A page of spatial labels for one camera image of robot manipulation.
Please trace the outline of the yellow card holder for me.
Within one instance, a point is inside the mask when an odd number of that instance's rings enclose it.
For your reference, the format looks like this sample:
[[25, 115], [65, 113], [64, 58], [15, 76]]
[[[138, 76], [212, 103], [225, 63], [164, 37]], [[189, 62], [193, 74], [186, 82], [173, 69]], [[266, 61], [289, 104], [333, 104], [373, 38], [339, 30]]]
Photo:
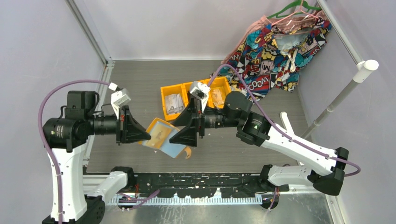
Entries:
[[190, 147], [183, 144], [170, 143], [170, 138], [178, 133], [179, 129], [169, 122], [154, 118], [147, 128], [147, 133], [150, 134], [150, 140], [140, 141], [139, 144], [149, 147], [156, 151], [161, 151], [171, 158], [177, 158], [185, 155], [185, 159], [189, 159], [192, 155]]

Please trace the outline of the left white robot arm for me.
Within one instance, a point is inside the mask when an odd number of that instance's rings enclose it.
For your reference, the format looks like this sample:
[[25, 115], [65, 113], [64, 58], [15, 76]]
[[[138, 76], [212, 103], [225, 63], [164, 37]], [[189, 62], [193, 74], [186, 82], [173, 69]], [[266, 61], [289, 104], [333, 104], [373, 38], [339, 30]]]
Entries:
[[92, 135], [114, 135], [116, 142], [149, 140], [150, 134], [132, 116], [127, 105], [118, 115], [95, 115], [99, 102], [95, 91], [70, 91], [61, 117], [49, 119], [43, 133], [56, 161], [52, 162], [53, 207], [45, 224], [98, 224], [106, 203], [120, 190], [132, 192], [136, 178], [131, 167], [114, 167], [93, 191], [83, 190], [83, 157]]

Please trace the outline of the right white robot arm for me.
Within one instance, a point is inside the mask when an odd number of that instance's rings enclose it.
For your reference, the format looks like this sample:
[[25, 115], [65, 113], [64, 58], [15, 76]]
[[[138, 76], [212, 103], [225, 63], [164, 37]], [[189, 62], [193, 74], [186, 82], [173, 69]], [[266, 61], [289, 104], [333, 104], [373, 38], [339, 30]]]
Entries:
[[302, 139], [253, 112], [252, 105], [237, 91], [226, 96], [222, 109], [202, 109], [200, 101], [190, 97], [186, 109], [173, 121], [181, 130], [170, 138], [170, 143], [196, 147], [205, 129], [235, 127], [236, 137], [242, 142], [280, 152], [301, 162], [299, 166], [264, 165], [258, 178], [262, 190], [270, 192], [292, 184], [312, 186], [331, 196], [339, 195], [349, 151], [342, 147], [322, 147]]

